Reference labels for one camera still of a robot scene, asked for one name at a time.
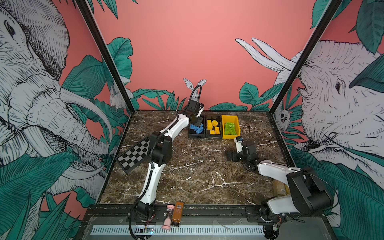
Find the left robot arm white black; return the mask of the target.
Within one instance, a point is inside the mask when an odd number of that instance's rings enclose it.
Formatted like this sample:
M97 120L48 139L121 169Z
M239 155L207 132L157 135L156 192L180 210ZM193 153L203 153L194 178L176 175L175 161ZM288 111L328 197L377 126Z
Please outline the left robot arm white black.
M167 127L151 134L148 172L142 192L133 207L142 219L147 221L154 214L158 184L164 167L172 158L174 138L190 126L190 120L193 123L201 123L203 110L204 105L199 101L189 100L188 105L178 112L177 117Z

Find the green lego brick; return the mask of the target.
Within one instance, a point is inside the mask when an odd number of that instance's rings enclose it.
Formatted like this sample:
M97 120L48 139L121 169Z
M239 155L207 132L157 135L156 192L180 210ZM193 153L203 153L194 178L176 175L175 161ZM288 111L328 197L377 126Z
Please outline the green lego brick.
M231 122L226 122L225 123L225 128L235 128L236 129L236 124L235 123L231 123Z
M233 136L236 136L237 135L237 132L236 132L236 129L235 128L225 128L225 135L233 135Z

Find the black bin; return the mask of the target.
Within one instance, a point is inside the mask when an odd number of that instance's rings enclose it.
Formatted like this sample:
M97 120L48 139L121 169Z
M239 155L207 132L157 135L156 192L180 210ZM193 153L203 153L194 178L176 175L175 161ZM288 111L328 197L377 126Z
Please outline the black bin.
M205 138L206 127L204 121L201 122L199 126L194 124L189 125L188 137L189 138Z
M209 130L207 130L207 120L211 120L211 121L213 121L213 120L216 120L217 122L219 122L219 125L218 125L218 127L220 128L220 135L211 135L210 134L210 131ZM222 137L223 137L223 129L222 129L222 119L221 119L221 116L212 116L212 115L210 115L210 116L206 116L206 120L205 120L205 124L206 124L206 138L214 138L214 139L221 139Z

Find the yellow storage bin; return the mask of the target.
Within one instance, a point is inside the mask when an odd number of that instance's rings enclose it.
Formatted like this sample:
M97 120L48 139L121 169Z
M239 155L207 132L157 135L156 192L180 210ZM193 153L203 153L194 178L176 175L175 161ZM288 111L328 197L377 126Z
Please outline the yellow storage bin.
M238 116L221 115L223 127L223 139L235 139L241 135Z

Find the blue lego brick angled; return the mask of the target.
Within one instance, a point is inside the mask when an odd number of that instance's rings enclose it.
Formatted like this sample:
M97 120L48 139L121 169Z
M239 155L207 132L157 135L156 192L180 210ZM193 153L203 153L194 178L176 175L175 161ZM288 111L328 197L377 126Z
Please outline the blue lego brick angled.
M200 124L199 126L196 126L196 125L191 124L190 130L191 130L192 134L200 135L204 131L204 125Z

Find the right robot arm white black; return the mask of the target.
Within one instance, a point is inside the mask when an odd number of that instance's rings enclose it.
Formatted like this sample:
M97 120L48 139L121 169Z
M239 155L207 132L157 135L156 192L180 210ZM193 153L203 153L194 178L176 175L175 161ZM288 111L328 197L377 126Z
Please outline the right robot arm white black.
M229 162L242 163L247 171L270 177L290 190L288 195L269 199L260 207L260 215L265 221L288 213L311 216L333 206L325 182L312 168L294 168L260 158L256 146L241 137L235 138L235 145L235 151L226 152Z

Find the yellow lego brick long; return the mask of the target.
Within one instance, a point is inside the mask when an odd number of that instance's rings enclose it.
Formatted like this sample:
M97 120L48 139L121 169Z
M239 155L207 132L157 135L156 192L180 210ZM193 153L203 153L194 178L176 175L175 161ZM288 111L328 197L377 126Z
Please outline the yellow lego brick long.
M207 120L207 130L211 131L213 129L212 121Z

